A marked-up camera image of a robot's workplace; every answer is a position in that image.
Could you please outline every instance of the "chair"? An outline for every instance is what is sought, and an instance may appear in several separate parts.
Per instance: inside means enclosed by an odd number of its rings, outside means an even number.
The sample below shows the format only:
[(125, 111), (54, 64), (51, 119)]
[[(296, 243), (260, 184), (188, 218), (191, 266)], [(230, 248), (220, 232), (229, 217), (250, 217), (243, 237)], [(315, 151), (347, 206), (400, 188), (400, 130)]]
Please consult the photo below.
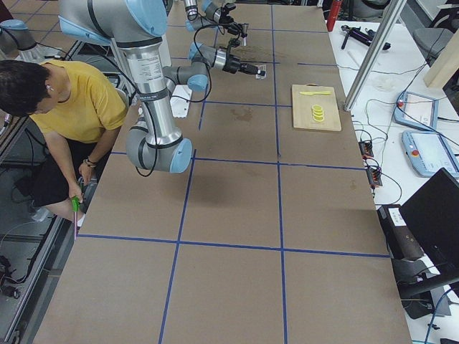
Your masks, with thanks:
[(458, 13), (458, 7), (442, 10), (435, 17), (430, 27), (413, 31), (413, 39), (421, 52), (426, 55), (426, 60), (429, 63), (440, 56), (446, 44), (459, 28)]
[(347, 20), (370, 21), (382, 17), (390, 0), (344, 0), (343, 8), (348, 11)]

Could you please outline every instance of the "wooden cutting board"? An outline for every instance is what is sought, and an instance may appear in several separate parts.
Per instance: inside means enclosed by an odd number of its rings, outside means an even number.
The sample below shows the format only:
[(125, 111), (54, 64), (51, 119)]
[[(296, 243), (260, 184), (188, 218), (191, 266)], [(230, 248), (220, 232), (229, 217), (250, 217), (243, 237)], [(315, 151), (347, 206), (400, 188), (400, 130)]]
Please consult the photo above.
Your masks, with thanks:
[[(330, 91), (330, 95), (302, 95), (300, 92)], [(293, 127), (299, 130), (341, 131), (335, 89), (325, 86), (292, 85)], [(313, 105), (323, 108), (323, 122), (313, 119)]]

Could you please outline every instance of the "man's hair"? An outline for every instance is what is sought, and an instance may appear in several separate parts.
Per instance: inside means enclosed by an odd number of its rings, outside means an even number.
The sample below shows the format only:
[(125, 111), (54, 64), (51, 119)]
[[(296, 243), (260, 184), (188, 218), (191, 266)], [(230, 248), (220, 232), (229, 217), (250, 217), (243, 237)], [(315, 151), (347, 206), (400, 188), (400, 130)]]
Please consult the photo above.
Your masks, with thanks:
[(0, 108), (10, 115), (26, 117), (49, 97), (46, 80), (49, 70), (30, 62), (0, 61)]

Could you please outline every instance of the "cardboard table surface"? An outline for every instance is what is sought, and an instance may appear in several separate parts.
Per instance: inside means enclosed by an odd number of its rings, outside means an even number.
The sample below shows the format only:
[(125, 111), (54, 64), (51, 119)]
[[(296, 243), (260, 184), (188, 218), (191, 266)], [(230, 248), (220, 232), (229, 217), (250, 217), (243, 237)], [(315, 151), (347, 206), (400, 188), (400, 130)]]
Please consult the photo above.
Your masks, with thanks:
[[(232, 16), (250, 23), (233, 53), (267, 77), (212, 70), (210, 96), (176, 121), (194, 145), (179, 175), (136, 173), (126, 120), (36, 344), (411, 343), (350, 114), (341, 132), (293, 129), (292, 84), (344, 101), (321, 9)], [(213, 34), (202, 41), (228, 39)]]

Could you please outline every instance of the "yellow t-shirt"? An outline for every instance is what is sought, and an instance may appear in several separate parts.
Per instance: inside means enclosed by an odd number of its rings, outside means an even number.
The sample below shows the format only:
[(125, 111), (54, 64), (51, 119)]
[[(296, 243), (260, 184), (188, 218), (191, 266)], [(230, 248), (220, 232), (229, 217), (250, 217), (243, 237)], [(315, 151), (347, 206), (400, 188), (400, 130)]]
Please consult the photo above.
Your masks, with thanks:
[(128, 109), (100, 70), (78, 61), (44, 63), (65, 68), (71, 92), (67, 101), (57, 104), (48, 113), (30, 116), (42, 133), (56, 131), (70, 140), (95, 143), (105, 130), (122, 126)]

